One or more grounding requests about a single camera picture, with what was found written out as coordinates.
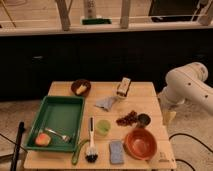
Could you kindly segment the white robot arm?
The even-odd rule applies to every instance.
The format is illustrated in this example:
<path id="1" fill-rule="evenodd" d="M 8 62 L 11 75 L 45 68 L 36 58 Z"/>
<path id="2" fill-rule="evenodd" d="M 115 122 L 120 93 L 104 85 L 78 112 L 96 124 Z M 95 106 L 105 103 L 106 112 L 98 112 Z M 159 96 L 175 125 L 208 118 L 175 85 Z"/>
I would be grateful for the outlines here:
<path id="1" fill-rule="evenodd" d="M 164 125 L 175 118 L 174 108 L 185 100 L 197 103 L 213 115 L 213 87 L 205 84 L 207 78 L 207 67 L 200 62 L 174 68 L 166 74 L 166 86 L 158 94 Z"/>

